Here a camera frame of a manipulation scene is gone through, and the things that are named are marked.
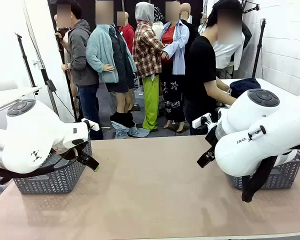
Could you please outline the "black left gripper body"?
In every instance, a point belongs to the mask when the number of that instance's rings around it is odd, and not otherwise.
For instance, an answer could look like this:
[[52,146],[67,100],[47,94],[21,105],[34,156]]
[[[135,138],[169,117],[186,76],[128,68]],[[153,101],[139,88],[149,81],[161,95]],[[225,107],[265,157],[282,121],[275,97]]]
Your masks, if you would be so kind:
[[78,153],[77,160],[80,163],[89,163],[92,160],[92,149],[90,142],[83,142],[77,145],[76,151]]

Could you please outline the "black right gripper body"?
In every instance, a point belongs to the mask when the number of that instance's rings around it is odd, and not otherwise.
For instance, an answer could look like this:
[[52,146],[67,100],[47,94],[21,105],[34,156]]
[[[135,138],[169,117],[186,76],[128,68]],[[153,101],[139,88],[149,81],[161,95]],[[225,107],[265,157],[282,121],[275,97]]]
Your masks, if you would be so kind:
[[215,151],[215,147],[219,141],[216,137],[216,129],[217,126],[214,126],[205,136],[205,140],[211,145],[209,150],[213,152]]

